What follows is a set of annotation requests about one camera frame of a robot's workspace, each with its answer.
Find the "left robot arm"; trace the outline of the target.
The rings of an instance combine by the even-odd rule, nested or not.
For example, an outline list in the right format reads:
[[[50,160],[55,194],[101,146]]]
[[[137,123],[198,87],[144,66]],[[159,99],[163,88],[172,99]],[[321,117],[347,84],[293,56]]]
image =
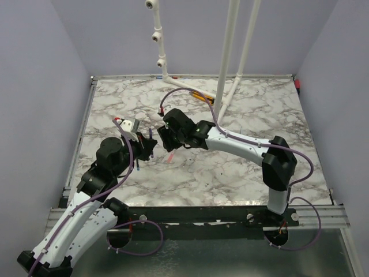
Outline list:
[[[121,184],[118,177],[133,168],[135,160],[149,160],[157,140],[117,137],[104,139],[96,161],[82,176],[71,202],[47,236],[33,250],[23,251],[18,263],[29,276],[70,276],[82,255],[112,227],[127,222],[127,205],[108,198]]]

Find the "purple gel pen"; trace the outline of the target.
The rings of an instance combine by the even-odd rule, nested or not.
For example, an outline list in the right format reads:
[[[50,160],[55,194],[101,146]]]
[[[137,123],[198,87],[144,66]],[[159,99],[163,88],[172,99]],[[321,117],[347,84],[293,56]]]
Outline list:
[[[149,138],[153,139],[153,130],[152,130],[152,128],[149,128]],[[150,156],[151,156],[151,158],[154,158],[153,150],[152,150]]]

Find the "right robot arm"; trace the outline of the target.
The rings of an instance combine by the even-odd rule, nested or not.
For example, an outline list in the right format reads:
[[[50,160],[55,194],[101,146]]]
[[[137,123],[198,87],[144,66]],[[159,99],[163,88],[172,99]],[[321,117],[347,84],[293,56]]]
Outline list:
[[[157,131],[167,152],[180,147],[221,151],[260,166],[263,182],[269,188],[265,219],[272,226],[285,220],[289,182],[297,160],[284,138],[252,138],[224,130],[213,122],[201,120],[194,123],[177,108],[166,113],[163,121],[164,125]]]

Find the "red pen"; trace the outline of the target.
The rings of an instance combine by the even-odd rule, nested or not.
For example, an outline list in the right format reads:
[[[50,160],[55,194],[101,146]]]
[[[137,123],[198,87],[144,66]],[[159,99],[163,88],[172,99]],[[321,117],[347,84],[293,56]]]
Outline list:
[[[168,159],[167,159],[167,163],[171,163],[173,157],[174,157],[174,154],[175,154],[175,150],[171,151],[169,156],[168,156]]]

